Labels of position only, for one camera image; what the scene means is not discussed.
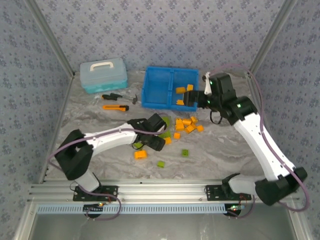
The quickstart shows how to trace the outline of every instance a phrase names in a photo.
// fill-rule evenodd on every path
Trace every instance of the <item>blue bin divider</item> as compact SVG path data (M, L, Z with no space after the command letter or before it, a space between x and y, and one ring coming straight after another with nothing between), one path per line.
M192 84L193 89L198 90L198 70L148 66L142 87L141 105L144 108L195 112L197 103L194 106L177 105L177 100L182 100L183 94L176 94L176 88L187 88L188 84Z

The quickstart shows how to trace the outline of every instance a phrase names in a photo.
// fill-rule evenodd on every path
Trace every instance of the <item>blue patterned wall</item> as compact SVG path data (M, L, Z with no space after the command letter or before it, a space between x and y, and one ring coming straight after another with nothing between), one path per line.
M320 2L299 0L258 70L273 137L308 172L307 218L320 239Z
M250 66L283 0L36 0L74 71L121 57L148 65Z
M23 0L0 4L1 240L12 239L39 178L68 82Z

